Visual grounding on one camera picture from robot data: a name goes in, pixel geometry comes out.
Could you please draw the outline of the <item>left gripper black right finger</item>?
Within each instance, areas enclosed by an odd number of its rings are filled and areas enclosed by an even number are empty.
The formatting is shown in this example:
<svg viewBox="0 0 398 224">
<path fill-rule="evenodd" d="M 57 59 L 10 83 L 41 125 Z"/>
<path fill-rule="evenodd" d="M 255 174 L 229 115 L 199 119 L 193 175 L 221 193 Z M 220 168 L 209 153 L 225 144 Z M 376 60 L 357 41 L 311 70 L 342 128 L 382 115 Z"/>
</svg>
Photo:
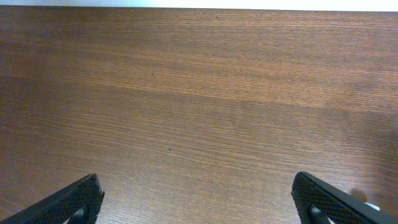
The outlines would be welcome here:
<svg viewBox="0 0 398 224">
<path fill-rule="evenodd" d="M 397 219 L 372 208 L 308 172 L 296 174 L 292 198 L 303 224 L 397 224 Z"/>
</svg>

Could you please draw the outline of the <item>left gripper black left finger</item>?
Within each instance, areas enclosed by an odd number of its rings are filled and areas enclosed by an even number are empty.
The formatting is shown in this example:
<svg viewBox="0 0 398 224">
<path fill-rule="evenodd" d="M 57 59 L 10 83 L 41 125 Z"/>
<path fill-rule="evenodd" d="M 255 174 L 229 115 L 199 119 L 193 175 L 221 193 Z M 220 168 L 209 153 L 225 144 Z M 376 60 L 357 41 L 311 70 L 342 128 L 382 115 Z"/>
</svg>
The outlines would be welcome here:
<svg viewBox="0 0 398 224">
<path fill-rule="evenodd" d="M 32 206 L 4 219 L 1 224 L 94 224 L 104 199 L 98 176 L 89 174 Z"/>
</svg>

